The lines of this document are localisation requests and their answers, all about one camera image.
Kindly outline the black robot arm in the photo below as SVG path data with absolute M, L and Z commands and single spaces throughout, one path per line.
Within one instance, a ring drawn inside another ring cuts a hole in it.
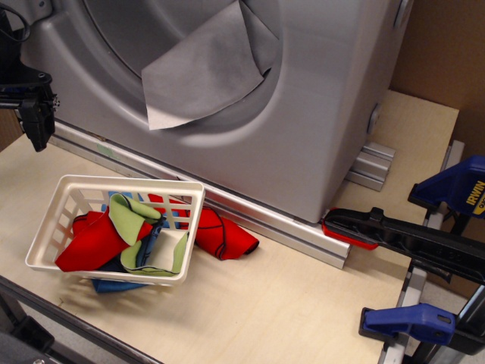
M 20 59 L 21 45 L 29 37 L 25 17 L 1 4 L 1 108 L 17 112 L 23 132 L 41 152 L 55 133 L 58 98 L 51 89 L 52 76 Z

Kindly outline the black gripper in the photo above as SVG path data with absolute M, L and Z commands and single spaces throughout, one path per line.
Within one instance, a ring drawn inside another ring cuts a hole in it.
M 20 61 L 1 75 L 1 108 L 18 109 L 22 128 L 37 152 L 47 147 L 55 133 L 57 95 L 52 76 Z

